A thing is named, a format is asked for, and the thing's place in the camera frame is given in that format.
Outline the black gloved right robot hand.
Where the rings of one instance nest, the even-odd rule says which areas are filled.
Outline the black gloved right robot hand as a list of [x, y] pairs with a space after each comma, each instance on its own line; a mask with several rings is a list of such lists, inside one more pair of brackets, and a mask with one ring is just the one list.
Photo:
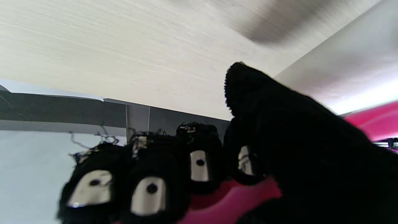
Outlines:
[[134, 132], [71, 156], [61, 224], [396, 224], [397, 154], [243, 62], [227, 71], [233, 118], [175, 135]]

